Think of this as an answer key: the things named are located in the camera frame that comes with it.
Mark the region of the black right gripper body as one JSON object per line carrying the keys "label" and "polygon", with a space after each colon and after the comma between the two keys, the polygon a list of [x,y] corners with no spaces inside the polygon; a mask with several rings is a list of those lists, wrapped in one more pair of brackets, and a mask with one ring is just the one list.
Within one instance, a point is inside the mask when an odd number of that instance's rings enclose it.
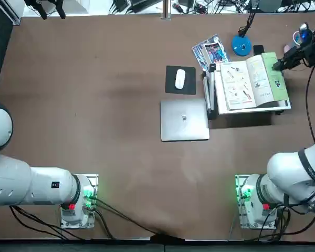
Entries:
{"label": "black right gripper body", "polygon": [[315,39],[303,40],[300,45],[300,56],[305,66],[315,66]]}

